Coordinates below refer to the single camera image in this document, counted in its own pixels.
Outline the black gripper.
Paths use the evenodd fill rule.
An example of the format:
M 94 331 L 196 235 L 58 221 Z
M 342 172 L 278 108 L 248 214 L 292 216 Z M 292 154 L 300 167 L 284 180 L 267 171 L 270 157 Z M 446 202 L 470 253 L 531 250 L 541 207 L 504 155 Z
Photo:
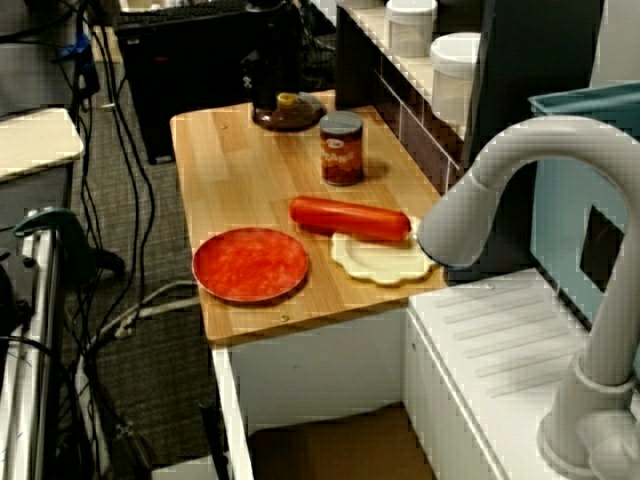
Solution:
M 295 51 L 256 49 L 240 66 L 243 85 L 255 109 L 275 110 L 277 93 L 300 90 L 300 57 Z

